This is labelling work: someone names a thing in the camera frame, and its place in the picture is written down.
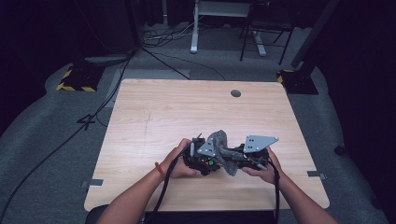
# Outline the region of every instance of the person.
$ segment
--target person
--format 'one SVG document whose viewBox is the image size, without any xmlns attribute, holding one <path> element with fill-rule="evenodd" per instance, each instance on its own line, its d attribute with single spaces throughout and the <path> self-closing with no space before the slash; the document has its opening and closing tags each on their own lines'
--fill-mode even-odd
<svg viewBox="0 0 396 224">
<path fill-rule="evenodd" d="M 171 161 L 185 148 L 191 140 L 183 139 L 159 164 L 163 174 Z M 322 207 L 308 197 L 281 169 L 275 153 L 268 147 L 269 156 L 279 171 L 279 189 L 298 223 L 337 223 L 336 220 Z M 244 167 L 243 172 L 251 176 L 260 177 L 263 181 L 274 184 L 274 168 L 268 166 L 268 171 L 258 171 Z M 158 167 L 154 167 L 143 178 L 125 190 L 109 204 L 96 223 L 139 223 L 146 205 L 154 190 L 163 182 L 163 174 Z M 171 177 L 197 176 L 200 172 L 187 167 L 180 157 Z"/>
</svg>

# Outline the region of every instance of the light wood tabletop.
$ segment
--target light wood tabletop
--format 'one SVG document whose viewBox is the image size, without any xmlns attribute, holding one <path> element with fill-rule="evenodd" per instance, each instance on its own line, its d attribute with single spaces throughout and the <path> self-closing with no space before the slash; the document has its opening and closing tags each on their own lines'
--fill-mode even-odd
<svg viewBox="0 0 396 224">
<path fill-rule="evenodd" d="M 231 91 L 241 92 L 233 97 Z M 316 171 L 283 87 L 273 82 L 124 79 L 115 103 L 90 186 L 86 210 L 111 203 L 161 162 L 182 138 L 223 130 L 228 147 L 247 135 L 276 136 L 271 145 L 284 172 L 322 207 L 329 199 Z M 147 210 L 154 208 L 162 186 Z M 272 210 L 273 185 L 242 171 L 220 169 L 207 176 L 171 179 L 160 211 Z M 281 196 L 280 208 L 289 208 Z"/>
</svg>

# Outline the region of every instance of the bracelet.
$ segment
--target bracelet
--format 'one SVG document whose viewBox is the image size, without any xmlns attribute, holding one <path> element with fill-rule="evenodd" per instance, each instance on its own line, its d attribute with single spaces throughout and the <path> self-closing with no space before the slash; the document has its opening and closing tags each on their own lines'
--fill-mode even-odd
<svg viewBox="0 0 396 224">
<path fill-rule="evenodd" d="M 158 172 L 160 172 L 161 176 L 163 176 L 163 169 L 158 162 L 155 162 L 155 168 L 157 168 Z"/>
</svg>

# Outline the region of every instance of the chair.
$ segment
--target chair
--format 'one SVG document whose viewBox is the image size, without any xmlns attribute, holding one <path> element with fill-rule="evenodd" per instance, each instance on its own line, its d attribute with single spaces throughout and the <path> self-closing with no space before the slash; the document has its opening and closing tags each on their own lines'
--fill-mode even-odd
<svg viewBox="0 0 396 224">
<path fill-rule="evenodd" d="M 242 29 L 239 36 L 245 32 L 244 45 L 242 47 L 241 57 L 239 61 L 242 62 L 245 52 L 245 46 L 248 39 L 249 31 L 276 33 L 279 34 L 272 45 L 264 44 L 266 46 L 283 47 L 282 56 L 279 64 L 282 64 L 286 49 L 293 34 L 294 26 L 290 19 L 290 13 L 287 8 L 283 7 L 279 1 L 267 1 L 252 3 L 247 14 L 247 23 Z M 274 45 L 276 41 L 282 36 L 284 32 L 289 32 L 286 45 Z"/>
</svg>

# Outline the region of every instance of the forearm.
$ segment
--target forearm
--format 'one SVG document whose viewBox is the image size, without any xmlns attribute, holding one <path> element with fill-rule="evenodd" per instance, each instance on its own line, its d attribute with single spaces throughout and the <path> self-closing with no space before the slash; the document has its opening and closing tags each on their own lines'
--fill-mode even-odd
<svg viewBox="0 0 396 224">
<path fill-rule="evenodd" d="M 330 214 L 308 197 L 288 176 L 281 175 L 279 187 L 298 223 L 337 223 Z"/>
<path fill-rule="evenodd" d="M 138 223 L 162 181 L 161 174 L 153 169 L 111 202 L 97 223 Z"/>
</svg>

